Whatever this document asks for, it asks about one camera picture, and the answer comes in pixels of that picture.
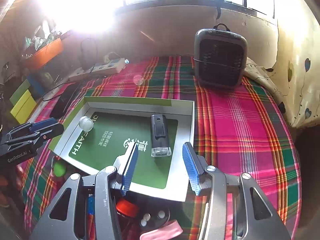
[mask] black strap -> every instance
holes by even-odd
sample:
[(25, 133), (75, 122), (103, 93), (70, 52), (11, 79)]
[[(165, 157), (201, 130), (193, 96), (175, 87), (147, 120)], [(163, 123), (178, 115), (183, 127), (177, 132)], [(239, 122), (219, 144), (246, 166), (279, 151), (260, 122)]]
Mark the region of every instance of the black strap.
[(230, 31), (230, 29), (229, 29), (224, 23), (218, 23), (218, 24), (217, 24), (216, 26), (214, 26), (213, 28), (214, 28), (214, 29), (218, 29), (219, 25), (225, 26), (227, 32)]

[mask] small white ball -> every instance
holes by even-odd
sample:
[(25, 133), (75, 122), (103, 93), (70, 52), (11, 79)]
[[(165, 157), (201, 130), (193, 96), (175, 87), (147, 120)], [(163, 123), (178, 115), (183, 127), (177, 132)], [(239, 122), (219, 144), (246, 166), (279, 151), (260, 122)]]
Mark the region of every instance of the small white ball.
[(85, 132), (90, 132), (93, 128), (93, 121), (89, 117), (83, 116), (79, 120), (79, 127)]

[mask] green card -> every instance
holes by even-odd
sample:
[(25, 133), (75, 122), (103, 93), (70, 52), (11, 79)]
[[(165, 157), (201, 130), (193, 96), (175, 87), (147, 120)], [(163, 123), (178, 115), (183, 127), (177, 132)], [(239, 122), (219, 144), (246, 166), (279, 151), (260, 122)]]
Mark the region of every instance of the green card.
[[(167, 184), (171, 156), (151, 157), (151, 117), (95, 112), (92, 130), (82, 131), (69, 156), (87, 166), (102, 170), (123, 155), (130, 141), (138, 144), (138, 160), (132, 182), (164, 189)], [(171, 151), (178, 121), (167, 119)]]

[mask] red plastic lid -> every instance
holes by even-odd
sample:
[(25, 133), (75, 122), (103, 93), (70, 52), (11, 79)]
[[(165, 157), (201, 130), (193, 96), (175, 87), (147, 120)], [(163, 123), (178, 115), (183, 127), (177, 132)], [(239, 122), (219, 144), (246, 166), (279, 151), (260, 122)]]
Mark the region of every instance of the red plastic lid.
[(126, 201), (124, 198), (118, 201), (118, 203), (116, 204), (116, 208), (117, 211), (121, 214), (132, 218), (136, 217), (139, 212), (138, 206), (130, 203), (129, 201)]

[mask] green and white box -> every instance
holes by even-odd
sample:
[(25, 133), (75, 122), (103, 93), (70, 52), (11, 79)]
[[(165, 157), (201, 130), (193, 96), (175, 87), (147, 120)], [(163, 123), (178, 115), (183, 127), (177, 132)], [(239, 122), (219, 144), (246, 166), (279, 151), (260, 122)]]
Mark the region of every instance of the green and white box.
[[(151, 115), (167, 119), (172, 156), (151, 157)], [(94, 122), (90, 132), (78, 125), (82, 116)], [(159, 98), (84, 97), (63, 123), (65, 131), (49, 149), (88, 174), (113, 165), (130, 141), (139, 156), (130, 190), (175, 201), (185, 201), (188, 174), (182, 158), (185, 142), (193, 144), (194, 101)]]

